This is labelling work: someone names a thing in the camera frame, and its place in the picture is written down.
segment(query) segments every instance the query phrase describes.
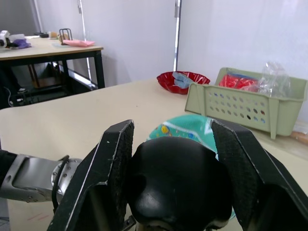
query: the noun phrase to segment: plastic bag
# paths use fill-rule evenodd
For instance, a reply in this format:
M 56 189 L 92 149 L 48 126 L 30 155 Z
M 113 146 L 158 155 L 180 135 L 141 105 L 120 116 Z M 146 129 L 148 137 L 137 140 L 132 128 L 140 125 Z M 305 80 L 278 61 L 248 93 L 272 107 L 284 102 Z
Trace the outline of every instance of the plastic bag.
M 262 78 L 254 85 L 245 86 L 241 90 L 256 90 L 269 97 L 291 98 L 290 77 L 284 68 L 275 62 L 267 62 L 262 71 Z
M 233 72 L 227 72 L 227 74 L 222 78 L 222 80 L 219 83 L 219 86 L 221 87 L 227 87 L 227 88 L 235 88 L 235 89 L 242 89 L 244 87 L 249 87 L 251 85 L 257 84 L 258 80 L 253 77 L 240 75 Z M 249 88 L 247 89 L 249 91 L 256 92 L 256 89 Z

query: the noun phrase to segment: desk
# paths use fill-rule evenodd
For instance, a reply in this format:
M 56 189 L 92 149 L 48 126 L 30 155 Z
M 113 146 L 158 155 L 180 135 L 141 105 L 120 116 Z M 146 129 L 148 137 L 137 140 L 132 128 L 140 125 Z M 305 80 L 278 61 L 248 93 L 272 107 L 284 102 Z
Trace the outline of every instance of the desk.
M 103 47 L 60 46 L 58 40 L 47 38 L 31 38 L 27 39 L 27 42 L 31 43 L 31 48 L 21 50 L 0 49 L 0 66 L 20 66 L 62 61 L 64 73 L 69 76 L 67 60 L 93 57 L 98 88 L 105 87 L 101 53 Z
M 185 114 L 185 103 L 186 96 L 172 94 L 160 87 L 156 79 L 151 79 L 4 109 L 0 111 L 1 144 L 4 150 L 13 153 L 52 160 L 67 154 L 84 158 L 110 125 L 133 119 L 134 153 L 157 125 Z M 308 161 L 297 156 L 297 153 L 308 154 L 308 148 L 290 138 L 277 137 L 273 141 L 267 133 L 254 133 L 308 195 Z M 12 231 L 42 231 L 52 218 L 52 204 L 9 201 L 9 213 Z M 222 230 L 242 229 L 233 219 Z

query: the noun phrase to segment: basket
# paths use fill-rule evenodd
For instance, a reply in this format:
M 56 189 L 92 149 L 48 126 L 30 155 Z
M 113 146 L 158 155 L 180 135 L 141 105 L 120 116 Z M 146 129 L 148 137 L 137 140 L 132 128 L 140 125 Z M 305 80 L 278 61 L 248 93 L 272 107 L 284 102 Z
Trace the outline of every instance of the basket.
M 260 79 L 261 73 L 222 68 L 216 85 L 227 71 Z M 192 83 L 189 88 L 185 110 L 203 116 L 228 120 L 250 128 L 289 136 L 293 131 L 298 113 L 307 99 L 308 81 L 290 78 L 293 98 L 274 98 L 260 93 L 211 85 Z

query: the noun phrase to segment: wall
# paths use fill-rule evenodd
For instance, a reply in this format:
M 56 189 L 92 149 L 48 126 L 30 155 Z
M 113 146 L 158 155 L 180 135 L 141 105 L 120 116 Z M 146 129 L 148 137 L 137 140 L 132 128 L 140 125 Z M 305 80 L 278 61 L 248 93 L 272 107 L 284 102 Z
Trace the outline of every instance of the wall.
M 183 0 L 179 70 L 214 84 L 222 67 L 260 72 L 277 61 L 308 79 L 307 12 L 305 0 Z M 298 119 L 308 122 L 307 102 Z
M 37 32 L 39 22 L 33 0 L 1 0 L 0 30 L 25 35 Z
M 173 70 L 175 0 L 82 0 L 82 6 L 87 39 L 104 47 L 106 86 Z

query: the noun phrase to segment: white table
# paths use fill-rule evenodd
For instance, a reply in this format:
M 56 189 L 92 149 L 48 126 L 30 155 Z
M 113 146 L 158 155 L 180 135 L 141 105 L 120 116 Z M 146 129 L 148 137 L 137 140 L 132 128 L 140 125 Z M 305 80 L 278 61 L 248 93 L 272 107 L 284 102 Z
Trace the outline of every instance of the white table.
M 31 37 L 26 38 L 27 42 L 31 43 L 30 48 L 20 50 L 0 49 L 0 67 L 2 65 L 8 67 L 62 61 L 64 73 L 69 76 L 67 60 L 93 57 L 98 88 L 105 87 L 101 52 L 103 47 L 61 46 L 59 40 Z M 36 74 L 34 74 L 34 78 L 36 85 L 39 87 L 39 81 Z
M 0 111 L 1 144 L 4 150 L 13 153 L 52 160 L 67 154 L 84 158 L 110 125 L 133 119 L 135 152 L 157 125 L 185 114 L 185 103 L 186 96 L 171 94 L 152 79 L 4 109 Z M 254 133 L 308 195 L 308 148 L 290 138 L 278 137 L 273 141 L 267 133 Z M 9 201 L 9 213 L 12 231 L 42 231 L 52 218 L 52 204 Z M 234 219 L 222 230 L 242 229 Z

